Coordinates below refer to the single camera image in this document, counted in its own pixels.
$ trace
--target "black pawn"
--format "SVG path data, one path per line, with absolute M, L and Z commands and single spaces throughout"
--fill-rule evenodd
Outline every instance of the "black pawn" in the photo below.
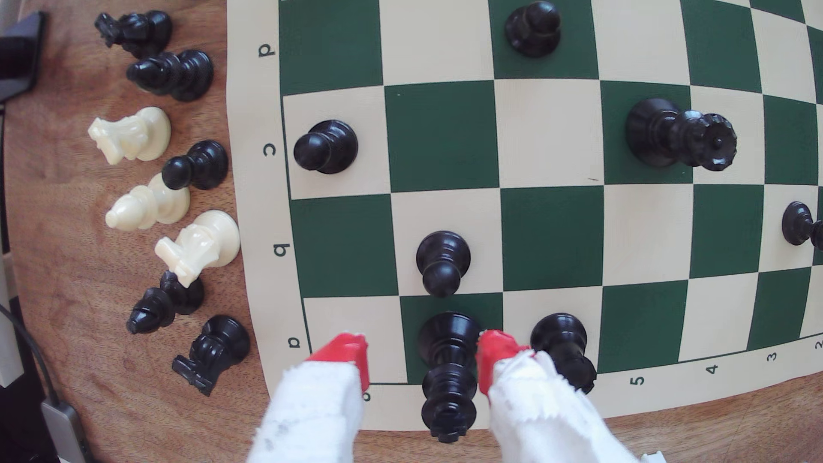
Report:
M 134 305 L 126 330 L 131 334 L 153 333 L 161 326 L 171 325 L 175 313 L 191 315 L 202 305 L 204 296 L 200 278 L 186 288 L 177 281 L 177 275 L 166 270 L 160 277 L 160 287 L 148 288 Z
M 160 53 L 126 69 L 126 78 L 155 95 L 171 95 L 177 101 L 193 101 L 212 84 L 214 67 L 208 55 L 190 49 L 181 54 Z
M 417 269 L 423 275 L 423 287 L 434 297 L 454 294 L 471 262 L 468 244 L 453 231 L 435 231 L 417 247 Z
M 655 167 L 680 161 L 722 171 L 737 153 L 737 134 L 722 115 L 680 110 L 663 98 L 636 104 L 625 120 L 625 136 L 635 156 Z
M 783 237 L 786 241 L 799 246 L 811 238 L 811 244 L 823 250 L 823 222 L 811 220 L 809 207 L 800 201 L 794 201 L 783 212 Z
M 188 358 L 178 355 L 171 369 L 204 395 L 210 395 L 217 377 L 249 354 L 249 332 L 230 316 L 213 316 L 192 342 Z
M 509 15 L 505 30 L 514 49 L 540 58 L 555 51 L 560 43 L 560 13 L 549 2 L 532 2 Z
M 151 10 L 145 15 L 131 13 L 114 19 L 101 13 L 95 20 L 105 46 L 122 45 L 134 58 L 144 59 L 163 51 L 171 38 L 171 18 L 164 12 Z
M 324 120 L 295 143 L 295 161 L 307 171 L 337 174 L 357 157 L 357 136 L 345 122 Z
M 536 351 L 546 351 L 555 369 L 576 390 L 588 394 L 594 388 L 597 371 L 586 353 L 586 329 L 577 317 L 566 313 L 551 314 L 537 322 L 529 343 Z
M 429 367 L 423 378 L 423 423 L 440 442 L 456 442 L 477 417 L 472 374 L 481 328 L 471 318 L 444 312 L 426 321 L 417 335 L 417 352 Z
M 189 185 L 197 189 L 218 186 L 229 173 L 226 149 L 214 140 L 194 143 L 184 156 L 169 159 L 160 172 L 165 186 L 181 189 Z

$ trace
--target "captured chess piece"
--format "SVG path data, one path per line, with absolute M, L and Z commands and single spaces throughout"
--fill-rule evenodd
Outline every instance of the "captured chess piece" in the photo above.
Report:
M 217 377 L 229 367 L 243 362 L 249 354 L 249 332 L 230 316 L 213 316 L 203 325 L 201 334 L 192 342 L 188 358 L 178 355 L 171 369 L 188 383 L 209 396 Z
M 654 167 L 680 161 L 722 171 L 737 153 L 737 135 L 722 115 L 681 110 L 663 98 L 643 100 L 631 109 L 625 137 L 635 156 Z
M 576 390 L 588 394 L 594 388 L 597 371 L 586 353 L 586 329 L 577 317 L 566 313 L 551 314 L 534 325 L 529 343 L 535 351 L 546 351 L 555 369 Z
M 540 58 L 555 51 L 560 43 L 560 13 L 551 3 L 538 0 L 514 10 L 506 20 L 505 30 L 514 49 Z
M 800 201 L 793 201 L 783 212 L 783 237 L 795 246 L 811 238 L 811 245 L 823 250 L 823 221 L 811 220 L 809 207 Z
M 169 159 L 163 166 L 163 183 L 171 189 L 189 185 L 197 189 L 218 186 L 229 173 L 226 149 L 214 140 L 194 143 L 183 156 Z
M 145 15 L 131 13 L 114 19 L 101 13 L 95 20 L 105 46 L 122 45 L 134 58 L 144 59 L 165 49 L 171 38 L 171 18 L 164 12 L 151 10 Z
M 324 120 L 295 143 L 295 161 L 307 171 L 337 174 L 357 157 L 357 136 L 349 124 Z
M 435 231 L 417 247 L 417 269 L 423 275 L 423 287 L 434 297 L 454 294 L 471 262 L 468 244 L 453 231 Z
M 212 84 L 214 66 L 208 55 L 189 49 L 181 54 L 160 53 L 126 69 L 126 78 L 158 96 L 194 101 Z
M 177 281 L 177 275 L 166 270 L 160 277 L 160 287 L 148 288 L 134 305 L 126 321 L 126 330 L 131 334 L 153 333 L 161 326 L 171 325 L 174 314 L 194 313 L 203 304 L 204 297 L 200 278 L 185 288 Z
M 188 188 L 170 189 L 157 174 L 148 185 L 138 185 L 115 201 L 105 214 L 105 224 L 131 232 L 146 230 L 155 222 L 175 223 L 186 215 L 190 203 Z
M 203 269 L 229 264 L 240 250 L 240 230 L 227 213 L 213 209 L 200 214 L 194 223 L 180 230 L 177 240 L 163 236 L 155 245 L 155 254 L 185 288 Z
M 171 123 L 162 109 L 149 106 L 115 122 L 96 118 L 88 130 L 110 165 L 123 158 L 154 161 L 169 146 Z
M 417 352 L 429 371 L 423 378 L 423 423 L 440 442 L 456 442 L 477 417 L 472 373 L 481 327 L 457 312 L 439 313 L 420 328 Z

